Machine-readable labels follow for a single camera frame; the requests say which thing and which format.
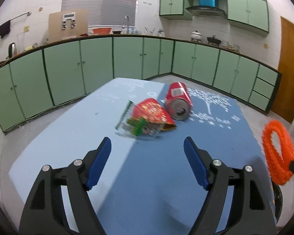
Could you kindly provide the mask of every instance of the white label on can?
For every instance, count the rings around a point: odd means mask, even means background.
[[[183,87],[171,89],[172,97],[182,96],[183,94],[184,94],[184,88]]]

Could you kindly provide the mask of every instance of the floor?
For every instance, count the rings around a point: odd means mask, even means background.
[[[167,84],[181,81],[190,88],[215,92],[204,86],[171,75],[157,78],[152,81]],[[22,202],[21,198],[16,192],[16,189],[9,179],[9,170],[14,161],[27,147],[27,145],[49,124],[51,124],[54,120],[56,120],[59,116],[66,112],[72,105],[74,104],[62,107],[36,120],[30,121],[27,124],[20,126],[14,131],[8,133],[4,138],[0,169],[1,195],[4,211],[17,228],[20,223],[24,203]],[[287,129],[290,128],[290,124],[287,121],[285,121],[273,112],[270,112],[268,116],[265,116],[242,103],[238,102],[238,105],[241,108],[241,111],[260,146],[262,130],[265,124],[267,124],[268,121],[270,121],[271,119],[276,119],[280,121]],[[290,133],[294,144],[294,130],[290,130]],[[276,135],[273,135],[273,144],[277,149],[279,149],[279,140]],[[284,226],[294,213],[294,176],[290,179],[289,182],[286,183],[286,185],[281,186],[281,190],[283,194],[283,208],[278,226]]]

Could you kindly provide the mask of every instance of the red soda can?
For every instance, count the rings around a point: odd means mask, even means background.
[[[170,85],[165,97],[165,107],[170,116],[176,120],[185,120],[191,112],[193,103],[189,98],[186,85],[174,82]]]

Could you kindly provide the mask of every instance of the cardboard board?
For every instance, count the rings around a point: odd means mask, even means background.
[[[62,29],[63,14],[75,12],[76,27],[71,27],[71,20],[66,21],[67,28]],[[88,31],[88,10],[69,10],[49,14],[48,43],[79,37]]]

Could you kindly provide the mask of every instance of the orange fuzzy loop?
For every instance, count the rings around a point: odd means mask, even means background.
[[[280,139],[282,157],[272,145],[272,132],[276,132]],[[294,160],[294,146],[287,130],[279,121],[271,120],[265,126],[262,133],[262,145],[272,181],[284,185],[293,175],[289,165]]]

